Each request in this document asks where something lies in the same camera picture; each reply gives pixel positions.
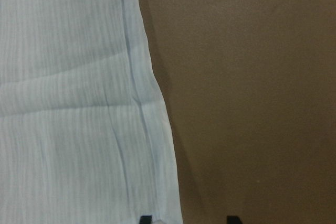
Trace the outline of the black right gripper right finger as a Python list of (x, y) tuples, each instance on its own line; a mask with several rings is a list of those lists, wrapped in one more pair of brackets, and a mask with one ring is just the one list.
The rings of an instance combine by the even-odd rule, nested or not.
[(241, 219), (238, 216), (227, 216), (226, 223), (227, 224), (241, 224)]

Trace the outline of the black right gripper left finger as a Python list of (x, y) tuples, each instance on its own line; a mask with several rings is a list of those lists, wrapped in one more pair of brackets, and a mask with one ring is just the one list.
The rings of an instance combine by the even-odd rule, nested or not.
[(140, 217), (139, 224), (152, 224), (152, 215), (143, 215)]

